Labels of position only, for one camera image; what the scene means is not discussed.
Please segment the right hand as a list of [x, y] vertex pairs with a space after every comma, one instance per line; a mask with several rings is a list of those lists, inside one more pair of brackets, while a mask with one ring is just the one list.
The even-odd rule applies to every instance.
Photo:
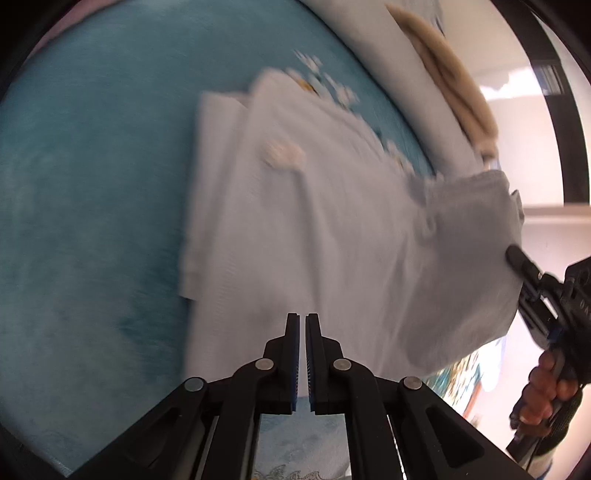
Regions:
[[529, 382], [522, 392], [524, 405], [519, 411], [519, 420], [525, 425], [540, 425], [552, 416], [554, 400], [568, 401], [579, 389], [576, 380], [557, 380], [554, 377], [555, 363], [553, 352], [545, 351], [539, 358], [538, 366], [530, 372]]

